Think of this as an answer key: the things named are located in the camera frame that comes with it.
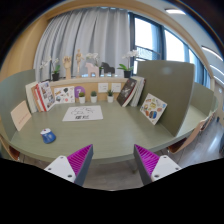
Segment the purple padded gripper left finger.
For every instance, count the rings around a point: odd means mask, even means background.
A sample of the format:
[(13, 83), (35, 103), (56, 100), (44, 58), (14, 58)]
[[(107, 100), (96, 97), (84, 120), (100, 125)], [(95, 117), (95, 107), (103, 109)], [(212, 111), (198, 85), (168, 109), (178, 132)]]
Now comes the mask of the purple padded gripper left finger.
[(93, 145), (85, 146), (68, 157), (60, 155), (45, 171), (82, 186), (93, 156)]

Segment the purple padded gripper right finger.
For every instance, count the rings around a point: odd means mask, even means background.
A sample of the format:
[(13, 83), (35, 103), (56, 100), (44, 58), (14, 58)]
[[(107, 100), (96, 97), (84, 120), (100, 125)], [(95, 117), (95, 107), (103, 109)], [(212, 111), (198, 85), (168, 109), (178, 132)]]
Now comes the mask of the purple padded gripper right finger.
[(134, 157), (144, 185), (181, 170), (168, 155), (158, 156), (137, 144), (134, 145)]

